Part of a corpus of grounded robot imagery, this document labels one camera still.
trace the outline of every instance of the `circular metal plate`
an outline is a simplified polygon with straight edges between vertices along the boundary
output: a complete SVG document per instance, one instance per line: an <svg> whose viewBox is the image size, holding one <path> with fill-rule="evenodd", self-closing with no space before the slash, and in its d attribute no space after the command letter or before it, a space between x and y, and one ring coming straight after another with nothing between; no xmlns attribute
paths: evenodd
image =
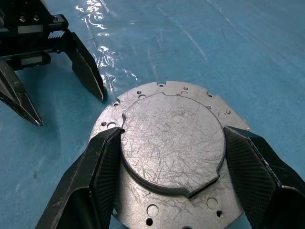
<svg viewBox="0 0 305 229"><path fill-rule="evenodd" d="M189 197L218 179L224 133L204 105L157 93L136 101L123 115L123 158L148 189Z"/></svg>
<svg viewBox="0 0 305 229"><path fill-rule="evenodd" d="M159 121L157 116L153 117L154 112L161 115ZM197 125L192 125L191 113L187 112L194 113ZM210 180L206 178L206 176L209 177L207 171L201 172L197 177L195 175L197 180L191 183L188 181L194 176L187 176L185 172L189 171L186 170L182 173L183 182L177 185L177 172L179 172L179 168L181 169L179 163L185 166L182 164L185 162L192 168L194 168L192 163L197 159L198 162L205 163L206 160L205 162L200 161L200 155L205 157L207 154L200 154L200 152L206 147L214 151L211 155L218 157L216 161L219 164L223 155L221 149L224 146L223 133L219 131L220 127L229 125L249 129L247 124L219 96L212 96L204 88L190 83L166 82L163 85L148 83L129 90L121 95L115 104L109 105L94 125L90 138L107 128L123 125L126 128L126 133L122 136L125 163L122 162L121 186L118 189L115 203L116 209L118 209L116 218L121 223L131 229L182 229L184 227L223 229L242 214L242 208L229 178L226 160L219 168L218 180L191 198L186 198L186 195L161 195L162 189L152 189L153 185L170 188L184 187L191 192L199 187L198 184L196 186L199 180L200 185L204 186L205 182ZM210 127L214 128L216 139L211 138L213 134L209 132ZM180 140L179 134L183 133L187 138ZM192 141L192 136L195 142L193 151L190 148L192 144L187 140ZM169 149L170 143L173 145L173 150ZM177 160L178 151L182 151L183 147L183 158ZM162 174L161 167L159 170L149 171L152 167L158 168L158 163L160 166L171 168L172 154L179 162L174 167L176 173L170 173L171 176L174 175L172 180L166 173ZM136 164L137 156L142 165ZM149 171L149 175L145 171L138 170L138 166ZM159 173L162 177L161 181L154 179L155 175Z"/></svg>

